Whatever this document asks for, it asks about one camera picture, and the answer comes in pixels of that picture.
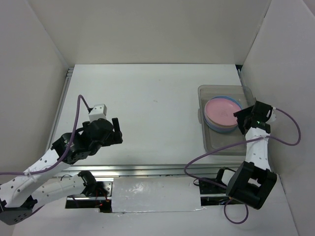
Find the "white watermelon pattern plate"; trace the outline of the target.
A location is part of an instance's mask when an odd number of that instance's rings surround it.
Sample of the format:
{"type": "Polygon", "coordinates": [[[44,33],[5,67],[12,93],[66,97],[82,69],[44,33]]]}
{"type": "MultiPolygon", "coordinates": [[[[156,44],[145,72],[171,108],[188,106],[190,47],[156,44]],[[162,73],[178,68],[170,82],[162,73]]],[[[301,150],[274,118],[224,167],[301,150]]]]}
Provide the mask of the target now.
{"type": "Polygon", "coordinates": [[[234,126],[234,127],[218,127],[218,126],[215,126],[211,123],[208,123],[206,122],[206,124],[208,125],[208,127],[218,133],[231,133],[233,132],[234,130],[237,129],[237,126],[234,126]]]}

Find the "blue plastic plate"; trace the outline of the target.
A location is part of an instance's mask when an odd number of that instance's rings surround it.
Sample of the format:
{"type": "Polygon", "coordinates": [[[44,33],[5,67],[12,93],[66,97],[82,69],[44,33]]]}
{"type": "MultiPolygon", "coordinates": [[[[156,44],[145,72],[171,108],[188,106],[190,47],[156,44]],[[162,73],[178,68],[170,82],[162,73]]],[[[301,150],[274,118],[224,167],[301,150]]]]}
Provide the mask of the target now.
{"type": "Polygon", "coordinates": [[[235,104],[237,104],[240,109],[242,109],[242,105],[237,100],[235,100],[235,99],[233,99],[233,98],[231,98],[229,96],[215,96],[212,99],[215,99],[215,98],[222,98],[222,99],[226,99],[226,100],[232,101],[235,104]]]}

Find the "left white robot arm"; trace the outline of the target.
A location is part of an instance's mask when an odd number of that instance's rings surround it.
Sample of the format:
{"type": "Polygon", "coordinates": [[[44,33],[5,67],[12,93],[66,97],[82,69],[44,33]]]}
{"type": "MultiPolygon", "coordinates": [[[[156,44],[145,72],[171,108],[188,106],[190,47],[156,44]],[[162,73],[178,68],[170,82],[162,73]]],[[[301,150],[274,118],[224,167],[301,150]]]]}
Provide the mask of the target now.
{"type": "Polygon", "coordinates": [[[86,121],[75,133],[61,135],[23,175],[0,186],[0,220],[15,225],[60,198],[95,194],[97,181],[90,171],[81,171],[52,184],[47,181],[77,161],[95,155],[101,147],[121,144],[122,137],[117,118],[86,121]]]}

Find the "pink plastic plate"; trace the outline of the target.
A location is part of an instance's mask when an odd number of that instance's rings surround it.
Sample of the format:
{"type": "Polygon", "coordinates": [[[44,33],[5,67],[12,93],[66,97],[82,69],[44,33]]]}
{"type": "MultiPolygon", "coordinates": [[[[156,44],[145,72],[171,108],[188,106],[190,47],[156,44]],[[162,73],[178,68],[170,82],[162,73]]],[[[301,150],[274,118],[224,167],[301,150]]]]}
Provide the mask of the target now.
{"type": "Polygon", "coordinates": [[[236,126],[237,119],[235,112],[241,110],[241,107],[234,101],[227,98],[214,98],[209,100],[204,108],[206,120],[219,126],[236,126]]]}

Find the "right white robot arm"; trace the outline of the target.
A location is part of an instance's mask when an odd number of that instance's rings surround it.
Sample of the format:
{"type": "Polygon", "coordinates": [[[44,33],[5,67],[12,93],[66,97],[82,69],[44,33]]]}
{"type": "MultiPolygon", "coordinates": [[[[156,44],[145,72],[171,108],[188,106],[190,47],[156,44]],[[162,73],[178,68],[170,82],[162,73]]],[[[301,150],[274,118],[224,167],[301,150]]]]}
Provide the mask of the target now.
{"type": "Polygon", "coordinates": [[[271,105],[256,101],[254,105],[234,113],[238,128],[244,135],[246,158],[236,171],[221,168],[214,181],[215,189],[227,196],[260,209],[277,182],[268,161],[267,121],[272,116],[271,105]]]}

